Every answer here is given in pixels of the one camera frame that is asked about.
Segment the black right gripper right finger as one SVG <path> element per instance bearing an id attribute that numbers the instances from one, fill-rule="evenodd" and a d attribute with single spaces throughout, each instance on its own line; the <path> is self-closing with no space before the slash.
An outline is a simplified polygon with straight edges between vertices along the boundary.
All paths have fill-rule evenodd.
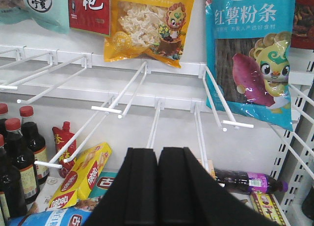
<path id="1" fill-rule="evenodd" d="M 274 226 L 215 182 L 188 147 L 164 147 L 158 163 L 161 226 Z"/>

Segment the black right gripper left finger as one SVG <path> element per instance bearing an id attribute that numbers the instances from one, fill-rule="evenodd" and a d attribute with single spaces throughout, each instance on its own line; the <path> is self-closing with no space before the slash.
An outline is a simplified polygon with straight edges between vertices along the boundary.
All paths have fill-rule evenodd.
<path id="1" fill-rule="evenodd" d="M 109 190 L 88 218 L 90 226 L 156 226 L 157 159 L 149 148 L 128 148 Z"/>

